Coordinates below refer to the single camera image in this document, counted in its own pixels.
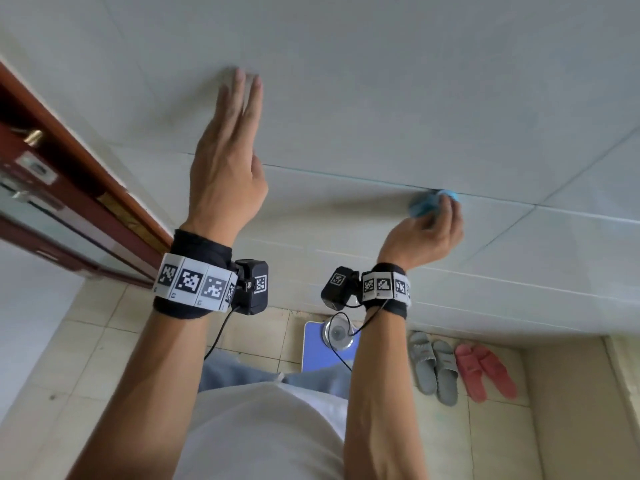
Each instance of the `cable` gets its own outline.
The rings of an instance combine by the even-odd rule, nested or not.
[[[364,327],[366,327],[368,324],[370,324],[370,323],[373,321],[373,318],[375,318],[375,317],[376,317],[376,315],[378,314],[378,312],[379,312],[380,310],[382,310],[382,309],[385,307],[385,305],[387,304],[387,302],[388,302],[388,301],[389,301],[389,299],[385,300],[385,302],[382,304],[382,306],[380,306],[380,308],[379,308],[379,309],[377,309],[375,313],[373,313],[373,315],[371,316],[371,318],[370,318],[369,320],[367,320],[366,322],[364,322],[364,323],[362,324],[362,326],[361,326],[359,329],[357,329],[357,330],[356,330],[356,331],[354,331],[353,333],[347,333],[347,335],[348,335],[349,337],[355,337],[357,334],[359,334],[359,333],[360,333],[360,331],[364,329]],[[331,316],[331,318],[329,318],[329,325],[327,325],[327,327],[329,327],[329,331],[327,332],[326,336],[327,336],[327,338],[329,339],[329,345],[331,346],[331,350],[333,351],[333,353],[335,354],[335,356],[336,356],[336,357],[338,357],[338,358],[340,359],[340,361],[344,364],[344,366],[345,366],[348,370],[353,371],[353,370],[352,370],[352,368],[350,368],[350,367],[349,367],[349,364],[347,364],[347,363],[344,361],[344,359],[343,359],[342,357],[340,357],[340,354],[338,354],[338,351],[335,349],[335,347],[334,347],[334,346],[333,346],[333,344],[331,343],[331,323],[333,322],[333,319],[334,319],[336,316],[338,316],[338,315],[344,315],[345,317],[347,317],[347,323],[349,324],[349,329],[351,329],[351,320],[350,320],[349,316],[348,316],[346,313],[344,313],[344,312],[338,312],[338,313],[336,313],[336,314],[333,314],[333,315]]]
[[[222,326],[220,327],[220,331],[218,332],[218,336],[216,337],[216,341],[213,342],[213,345],[211,346],[211,348],[209,349],[209,352],[206,353],[206,355],[204,355],[204,360],[207,359],[207,357],[209,355],[211,355],[211,353],[213,352],[213,349],[216,348],[216,345],[218,344],[218,341],[220,340],[220,335],[222,335],[222,331],[225,329],[225,325],[227,324],[227,320],[229,320],[229,317],[231,316],[231,314],[233,312],[235,312],[237,310],[237,306],[231,308],[231,311],[228,313],[228,315],[225,317],[225,321],[222,322]]]

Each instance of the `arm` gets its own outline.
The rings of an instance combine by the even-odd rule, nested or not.
[[[189,217],[182,229],[231,247],[267,194],[253,140],[262,108],[254,78],[244,107],[244,73],[216,113],[191,167]],[[195,403],[209,320],[153,312],[120,383],[69,478],[171,478]]]
[[[405,271],[441,259],[463,237],[460,205],[444,196],[433,216],[405,219],[385,241],[378,262]],[[366,320],[377,308],[371,308]],[[344,442],[347,479],[427,479],[413,403],[404,318],[380,310],[362,332],[349,391]]]

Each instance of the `gray slipper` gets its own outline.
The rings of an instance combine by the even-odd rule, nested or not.
[[[413,362],[418,389],[423,394],[432,395],[436,392],[438,382],[433,370],[436,356],[433,354],[429,336],[423,331],[415,331],[409,337],[409,357]]]
[[[436,355],[438,400],[445,406],[455,406],[458,402],[458,366],[453,348],[442,340],[436,340],[433,343],[433,353]]]

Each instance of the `hand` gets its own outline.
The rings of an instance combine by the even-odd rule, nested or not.
[[[409,217],[391,229],[378,262],[396,264],[409,271],[448,256],[464,236],[460,203],[442,195],[437,218],[434,219],[433,212],[415,219]]]
[[[258,75],[253,78],[244,108],[245,78],[236,69],[231,94],[228,87],[220,87],[215,115],[196,147],[189,216],[180,226],[229,247],[258,213],[268,191],[262,164],[253,153],[262,111],[262,81]]]

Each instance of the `forearm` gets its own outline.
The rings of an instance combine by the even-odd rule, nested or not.
[[[344,468],[348,479],[428,477],[404,319],[384,310],[361,332],[349,392]]]
[[[171,478],[198,392],[208,317],[153,312],[69,478]]]

